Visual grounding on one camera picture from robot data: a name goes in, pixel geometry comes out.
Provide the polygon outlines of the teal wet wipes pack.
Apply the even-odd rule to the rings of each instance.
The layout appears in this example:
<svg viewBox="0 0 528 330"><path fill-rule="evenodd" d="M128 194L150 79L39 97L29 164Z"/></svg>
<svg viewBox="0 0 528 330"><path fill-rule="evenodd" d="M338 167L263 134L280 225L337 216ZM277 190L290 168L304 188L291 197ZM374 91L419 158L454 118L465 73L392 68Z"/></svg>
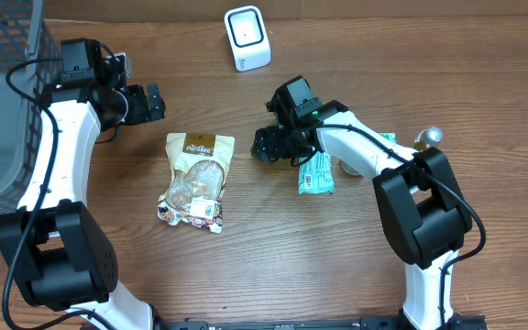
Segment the teal wet wipes pack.
<svg viewBox="0 0 528 330"><path fill-rule="evenodd" d="M317 153L300 166L298 193L332 193L335 181L332 172L332 158L327 153Z"/></svg>

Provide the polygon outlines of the green lid jar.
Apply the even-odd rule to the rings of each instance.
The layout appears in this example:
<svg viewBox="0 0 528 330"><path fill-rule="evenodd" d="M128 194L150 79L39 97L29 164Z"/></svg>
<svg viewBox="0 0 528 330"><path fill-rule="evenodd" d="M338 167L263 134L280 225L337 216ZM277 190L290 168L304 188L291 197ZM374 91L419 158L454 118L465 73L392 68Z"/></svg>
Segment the green lid jar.
<svg viewBox="0 0 528 330"><path fill-rule="evenodd" d="M348 175L350 176L360 176L360 173L357 172L355 169L353 169L350 165L348 165L346 162L344 161L340 161L340 166L341 166L341 169Z"/></svg>

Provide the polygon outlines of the small teal tissue pack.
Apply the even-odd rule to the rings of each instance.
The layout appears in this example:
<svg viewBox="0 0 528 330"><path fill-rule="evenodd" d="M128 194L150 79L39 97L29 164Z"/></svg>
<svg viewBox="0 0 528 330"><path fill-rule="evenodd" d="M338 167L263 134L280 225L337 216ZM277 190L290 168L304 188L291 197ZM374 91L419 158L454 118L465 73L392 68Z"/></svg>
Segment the small teal tissue pack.
<svg viewBox="0 0 528 330"><path fill-rule="evenodd" d="M390 133L380 133L380 135L384 138L386 138L388 141L390 142L393 142L393 143L396 143L397 142L397 139L396 139L396 134L393 133L393 132L390 132Z"/></svg>

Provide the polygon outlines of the Pantree snack bag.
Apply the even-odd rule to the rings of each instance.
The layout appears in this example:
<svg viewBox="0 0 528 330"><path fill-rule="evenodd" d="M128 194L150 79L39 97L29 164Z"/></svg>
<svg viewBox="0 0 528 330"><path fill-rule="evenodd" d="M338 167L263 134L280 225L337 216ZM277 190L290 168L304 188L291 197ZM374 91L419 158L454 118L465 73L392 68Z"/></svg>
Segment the Pantree snack bag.
<svg viewBox="0 0 528 330"><path fill-rule="evenodd" d="M170 185L158 199L160 220L171 226L185 223L215 234L222 232L222 199L235 142L230 136L206 133L167 135Z"/></svg>

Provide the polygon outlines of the yellow liquid bottle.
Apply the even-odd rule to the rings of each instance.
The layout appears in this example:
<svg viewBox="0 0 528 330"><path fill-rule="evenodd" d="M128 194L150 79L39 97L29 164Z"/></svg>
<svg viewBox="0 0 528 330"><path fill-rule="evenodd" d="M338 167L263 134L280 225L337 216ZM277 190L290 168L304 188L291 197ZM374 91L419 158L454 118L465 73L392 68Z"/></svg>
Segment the yellow liquid bottle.
<svg viewBox="0 0 528 330"><path fill-rule="evenodd" d="M444 132L438 126L431 126L419 133L413 143L413 148L424 151L430 147L437 147L444 139Z"/></svg>

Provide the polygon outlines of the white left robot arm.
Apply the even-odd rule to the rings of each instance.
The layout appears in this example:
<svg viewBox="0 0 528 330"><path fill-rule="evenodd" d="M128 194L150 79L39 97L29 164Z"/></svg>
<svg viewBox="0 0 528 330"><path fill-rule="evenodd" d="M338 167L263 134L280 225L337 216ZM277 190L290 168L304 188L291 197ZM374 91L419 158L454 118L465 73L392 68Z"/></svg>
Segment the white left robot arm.
<svg viewBox="0 0 528 330"><path fill-rule="evenodd" d="M8 267L2 299L25 302L59 321L82 317L99 329L160 329L154 307L119 280L116 253L87 206L94 147L106 130L161 120L156 84L127 83L127 55L89 38L61 43L60 71L33 103L42 133L30 183L16 210L0 214Z"/></svg>

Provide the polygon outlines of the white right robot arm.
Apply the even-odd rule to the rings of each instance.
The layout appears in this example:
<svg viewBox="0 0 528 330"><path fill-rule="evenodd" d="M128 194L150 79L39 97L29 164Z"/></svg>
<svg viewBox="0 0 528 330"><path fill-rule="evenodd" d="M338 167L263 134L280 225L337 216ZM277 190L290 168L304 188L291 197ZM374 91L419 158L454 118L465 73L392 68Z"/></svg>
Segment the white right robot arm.
<svg viewBox="0 0 528 330"><path fill-rule="evenodd" d="M265 104L276 123L257 130L252 155L301 166L325 153L373 184L384 235L405 264L406 296L399 315L366 317L363 328L471 329L451 306L454 264L472 228L470 213L442 151L401 146L365 126L344 104L323 103L297 76Z"/></svg>

